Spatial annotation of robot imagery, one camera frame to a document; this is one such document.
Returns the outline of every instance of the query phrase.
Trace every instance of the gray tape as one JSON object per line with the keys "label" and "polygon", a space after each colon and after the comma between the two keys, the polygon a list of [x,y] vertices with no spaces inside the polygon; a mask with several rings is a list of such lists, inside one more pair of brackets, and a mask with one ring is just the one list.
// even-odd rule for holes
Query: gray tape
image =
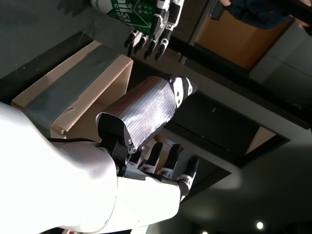
{"label": "gray tape", "polygon": [[55,120],[101,75],[119,54],[100,45],[24,108],[45,137]]}
{"label": "gray tape", "polygon": [[167,123],[175,111],[176,99],[169,83],[159,77],[149,77],[100,113],[97,124],[102,114],[118,117],[137,149],[162,124]]}

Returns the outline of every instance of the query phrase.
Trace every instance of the dark clothing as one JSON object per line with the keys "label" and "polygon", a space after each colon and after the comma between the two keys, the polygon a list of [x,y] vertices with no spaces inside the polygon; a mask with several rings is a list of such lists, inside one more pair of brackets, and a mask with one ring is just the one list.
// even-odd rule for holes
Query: dark clothing
{"label": "dark clothing", "polygon": [[257,28],[271,29],[281,23],[292,20],[280,9],[268,4],[274,0],[231,0],[231,5],[224,7],[236,19]]}

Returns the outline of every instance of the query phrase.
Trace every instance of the gray wall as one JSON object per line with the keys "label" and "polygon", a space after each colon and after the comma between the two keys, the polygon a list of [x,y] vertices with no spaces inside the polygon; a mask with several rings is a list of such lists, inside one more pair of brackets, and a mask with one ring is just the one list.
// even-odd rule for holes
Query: gray wall
{"label": "gray wall", "polygon": [[312,38],[294,23],[250,77],[275,94],[312,105]]}

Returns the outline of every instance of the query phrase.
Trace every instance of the ceiling light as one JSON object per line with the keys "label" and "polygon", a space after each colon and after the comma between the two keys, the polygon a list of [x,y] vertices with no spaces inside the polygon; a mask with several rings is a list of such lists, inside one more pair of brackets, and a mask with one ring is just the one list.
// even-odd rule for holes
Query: ceiling light
{"label": "ceiling light", "polygon": [[257,228],[258,229],[263,229],[263,223],[262,222],[257,222]]}

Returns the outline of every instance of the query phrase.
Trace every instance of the aluminum foil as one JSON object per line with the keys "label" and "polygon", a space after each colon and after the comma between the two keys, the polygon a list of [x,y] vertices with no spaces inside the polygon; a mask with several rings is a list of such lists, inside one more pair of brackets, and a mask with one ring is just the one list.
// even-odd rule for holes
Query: aluminum foil
{"label": "aluminum foil", "polygon": [[137,149],[173,117],[175,110],[176,99],[169,83],[159,77],[149,77],[100,113],[97,123],[102,114],[120,118]]}

